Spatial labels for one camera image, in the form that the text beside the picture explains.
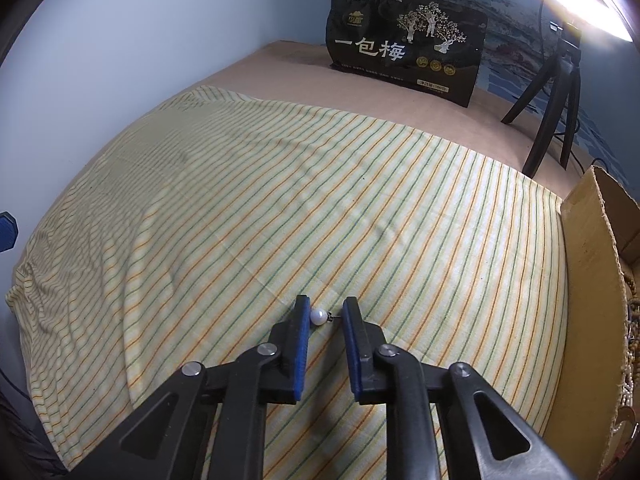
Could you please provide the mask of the white pearl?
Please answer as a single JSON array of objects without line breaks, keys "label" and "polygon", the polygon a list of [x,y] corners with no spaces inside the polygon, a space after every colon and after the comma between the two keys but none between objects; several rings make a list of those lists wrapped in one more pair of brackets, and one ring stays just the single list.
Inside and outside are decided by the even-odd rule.
[{"label": "white pearl", "polygon": [[313,326],[322,326],[326,323],[333,323],[341,317],[326,309],[313,308],[309,313],[309,319]]}]

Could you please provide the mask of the striped yellow cloth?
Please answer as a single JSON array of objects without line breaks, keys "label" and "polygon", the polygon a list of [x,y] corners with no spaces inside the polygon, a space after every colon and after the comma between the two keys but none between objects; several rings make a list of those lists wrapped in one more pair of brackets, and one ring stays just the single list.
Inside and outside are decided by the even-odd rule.
[{"label": "striped yellow cloth", "polygon": [[201,86],[58,196],[6,303],[73,467],[182,363],[230,362],[299,295],[355,297],[423,362],[472,365],[537,431],[566,333],[559,196],[409,126]]}]

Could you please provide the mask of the cardboard box tray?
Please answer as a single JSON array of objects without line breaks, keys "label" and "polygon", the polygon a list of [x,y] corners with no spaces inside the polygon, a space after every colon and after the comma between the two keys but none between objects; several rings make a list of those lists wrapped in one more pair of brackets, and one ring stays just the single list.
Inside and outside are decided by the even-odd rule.
[{"label": "cardboard box tray", "polygon": [[609,474],[639,440],[639,205],[592,167],[561,204],[565,349],[544,440],[579,479]]}]

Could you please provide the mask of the tan bed cover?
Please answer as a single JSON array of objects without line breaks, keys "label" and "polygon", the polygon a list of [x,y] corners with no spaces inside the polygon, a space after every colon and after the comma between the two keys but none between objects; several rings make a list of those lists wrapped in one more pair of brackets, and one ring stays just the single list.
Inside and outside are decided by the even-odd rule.
[{"label": "tan bed cover", "polygon": [[533,146],[538,120],[527,115],[513,126],[500,122],[510,104],[473,90],[462,107],[432,94],[334,70],[325,47],[277,41],[194,82],[251,96],[346,110],[407,125],[460,144],[516,170]]}]

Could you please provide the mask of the black tripod stand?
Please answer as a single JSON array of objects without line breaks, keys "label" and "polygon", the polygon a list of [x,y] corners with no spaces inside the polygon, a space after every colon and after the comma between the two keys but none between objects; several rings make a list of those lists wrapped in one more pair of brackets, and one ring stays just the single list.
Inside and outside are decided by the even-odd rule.
[{"label": "black tripod stand", "polygon": [[542,64],[532,82],[527,86],[518,100],[502,118],[503,124],[510,124],[518,117],[534,97],[544,90],[549,81],[552,82],[550,94],[544,114],[536,133],[534,143],[524,162],[522,173],[533,178],[537,173],[544,156],[546,156],[556,128],[565,116],[560,165],[567,167],[572,152],[574,137],[578,131],[578,113],[580,99],[580,40],[582,32],[575,25],[567,22],[556,28],[560,34],[556,49]]}]

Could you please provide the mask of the black snack bag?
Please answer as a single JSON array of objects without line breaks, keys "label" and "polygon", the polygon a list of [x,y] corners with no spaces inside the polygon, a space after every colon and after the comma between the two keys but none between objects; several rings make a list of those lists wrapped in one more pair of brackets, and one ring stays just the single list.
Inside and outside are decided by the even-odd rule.
[{"label": "black snack bag", "polygon": [[445,0],[331,0],[326,47],[337,70],[467,107],[487,23],[485,13]]}]

